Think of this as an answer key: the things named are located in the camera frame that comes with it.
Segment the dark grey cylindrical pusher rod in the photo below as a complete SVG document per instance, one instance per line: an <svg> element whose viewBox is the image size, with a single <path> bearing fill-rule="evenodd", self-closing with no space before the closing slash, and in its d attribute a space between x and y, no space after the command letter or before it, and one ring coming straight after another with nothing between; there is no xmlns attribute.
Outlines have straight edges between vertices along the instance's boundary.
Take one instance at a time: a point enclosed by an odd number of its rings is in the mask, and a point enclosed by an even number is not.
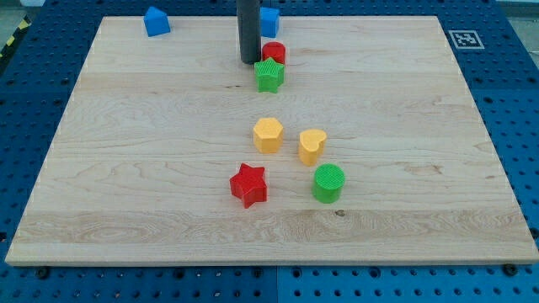
<svg viewBox="0 0 539 303"><path fill-rule="evenodd" d="M259 0L237 0L236 4L240 59L253 65L261 58Z"/></svg>

